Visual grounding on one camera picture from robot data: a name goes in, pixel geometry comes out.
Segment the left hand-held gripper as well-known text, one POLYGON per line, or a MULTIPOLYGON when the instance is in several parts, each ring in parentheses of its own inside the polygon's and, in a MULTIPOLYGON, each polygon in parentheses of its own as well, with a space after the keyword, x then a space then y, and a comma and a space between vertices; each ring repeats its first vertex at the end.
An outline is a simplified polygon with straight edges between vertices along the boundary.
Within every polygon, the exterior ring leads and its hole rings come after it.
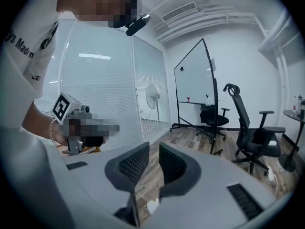
MULTIPOLYGON (((59 123, 59 130, 67 140, 68 150, 64 153, 68 155, 79 155, 85 148, 85 142, 81 140, 81 135, 76 134, 76 127, 86 124, 92 119, 90 108, 81 104, 71 95, 61 92, 52 109, 55 119, 59 123)), ((110 137, 115 136, 120 131, 120 125, 104 119, 91 121, 92 134, 95 136, 110 137)))

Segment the person's left hand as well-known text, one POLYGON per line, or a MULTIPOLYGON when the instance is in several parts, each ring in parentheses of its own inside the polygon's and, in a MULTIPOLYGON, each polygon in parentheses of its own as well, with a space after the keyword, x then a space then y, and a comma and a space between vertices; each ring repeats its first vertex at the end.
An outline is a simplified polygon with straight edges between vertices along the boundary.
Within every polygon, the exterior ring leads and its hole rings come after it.
POLYGON ((56 124, 53 128, 53 138, 60 145, 67 146, 67 139, 63 136, 63 131, 59 124, 56 124))

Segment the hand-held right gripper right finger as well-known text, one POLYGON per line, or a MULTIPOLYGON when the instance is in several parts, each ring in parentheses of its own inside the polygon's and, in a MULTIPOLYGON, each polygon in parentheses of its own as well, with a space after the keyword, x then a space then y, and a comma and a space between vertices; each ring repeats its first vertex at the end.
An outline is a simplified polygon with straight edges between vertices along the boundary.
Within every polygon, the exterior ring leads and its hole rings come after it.
POLYGON ((164 186, 154 229, 264 229, 287 205, 232 162, 197 150, 159 145, 164 186))

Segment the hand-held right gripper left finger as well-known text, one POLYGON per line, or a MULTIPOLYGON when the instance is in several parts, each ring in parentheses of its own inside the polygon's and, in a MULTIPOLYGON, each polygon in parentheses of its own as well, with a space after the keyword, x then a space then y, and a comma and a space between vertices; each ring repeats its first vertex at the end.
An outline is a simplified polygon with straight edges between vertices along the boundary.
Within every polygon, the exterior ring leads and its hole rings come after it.
POLYGON ((61 157, 47 147, 57 188, 76 229, 140 226, 135 187, 149 162, 150 144, 61 157))

